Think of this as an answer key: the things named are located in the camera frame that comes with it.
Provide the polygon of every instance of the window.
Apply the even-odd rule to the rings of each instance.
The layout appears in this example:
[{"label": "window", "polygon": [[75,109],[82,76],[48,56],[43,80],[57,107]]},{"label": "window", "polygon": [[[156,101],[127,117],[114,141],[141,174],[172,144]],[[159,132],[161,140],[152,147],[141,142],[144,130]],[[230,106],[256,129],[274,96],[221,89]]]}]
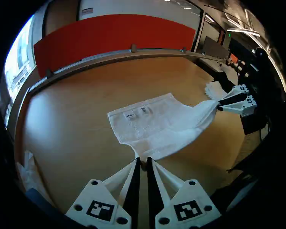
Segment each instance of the window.
[{"label": "window", "polygon": [[32,51],[31,48],[28,49],[32,20],[33,16],[28,20],[16,37],[5,61],[5,81],[12,103],[25,79],[32,71],[28,53]]},{"label": "window", "polygon": [[203,52],[204,41],[207,36],[220,45],[225,39],[225,30],[206,13],[197,52]]}]

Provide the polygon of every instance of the white towel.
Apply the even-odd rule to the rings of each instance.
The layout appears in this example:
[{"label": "white towel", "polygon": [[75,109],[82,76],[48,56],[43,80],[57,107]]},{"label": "white towel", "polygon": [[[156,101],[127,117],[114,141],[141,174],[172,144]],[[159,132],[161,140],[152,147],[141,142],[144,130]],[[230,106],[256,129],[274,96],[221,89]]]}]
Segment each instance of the white towel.
[{"label": "white towel", "polygon": [[29,189],[36,189],[50,204],[55,207],[43,185],[37,166],[35,165],[33,154],[30,151],[26,150],[24,152],[24,167],[17,162],[17,168],[26,191]]},{"label": "white towel", "polygon": [[210,99],[217,101],[221,100],[227,95],[218,81],[206,84],[205,92]]},{"label": "white towel", "polygon": [[109,112],[108,118],[119,142],[131,146],[135,157],[158,160],[194,141],[213,121],[217,104],[207,100],[190,107],[169,93]]}]

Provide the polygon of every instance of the wooden table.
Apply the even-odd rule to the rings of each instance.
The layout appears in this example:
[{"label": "wooden table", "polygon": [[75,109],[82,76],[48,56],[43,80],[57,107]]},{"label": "wooden table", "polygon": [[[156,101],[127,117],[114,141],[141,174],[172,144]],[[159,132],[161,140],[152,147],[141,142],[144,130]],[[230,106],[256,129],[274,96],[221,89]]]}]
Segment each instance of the wooden table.
[{"label": "wooden table", "polygon": [[[90,179],[104,180],[134,159],[133,150],[115,137],[108,112],[169,92],[195,106],[208,99],[204,88],[211,80],[185,58],[147,58],[80,72],[32,97],[24,148],[33,153],[57,207],[65,213]],[[239,116],[218,111],[195,142],[159,163],[184,180],[197,179],[212,194],[233,165],[243,139]],[[139,227],[144,225],[147,178],[141,172]]]}]

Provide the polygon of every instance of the red wall panel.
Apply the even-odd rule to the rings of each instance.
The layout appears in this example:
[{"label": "red wall panel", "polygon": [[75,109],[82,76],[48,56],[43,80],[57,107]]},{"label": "red wall panel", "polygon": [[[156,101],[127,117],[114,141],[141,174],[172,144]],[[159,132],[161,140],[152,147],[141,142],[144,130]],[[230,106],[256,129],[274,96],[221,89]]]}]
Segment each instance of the red wall panel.
[{"label": "red wall panel", "polygon": [[191,50],[195,30],[145,15],[105,15],[77,21],[50,33],[34,45],[39,75],[80,59],[130,48]]}]

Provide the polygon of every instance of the towel label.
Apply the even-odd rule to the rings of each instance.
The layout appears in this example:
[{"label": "towel label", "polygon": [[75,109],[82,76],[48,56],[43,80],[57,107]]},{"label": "towel label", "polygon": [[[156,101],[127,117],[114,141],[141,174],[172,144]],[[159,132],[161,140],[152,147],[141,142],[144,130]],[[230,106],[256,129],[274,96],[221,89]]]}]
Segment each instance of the towel label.
[{"label": "towel label", "polygon": [[124,116],[127,120],[131,120],[136,117],[135,113],[132,110],[124,112]]},{"label": "towel label", "polygon": [[140,107],[140,111],[142,112],[142,114],[149,114],[149,109],[147,106]]}]

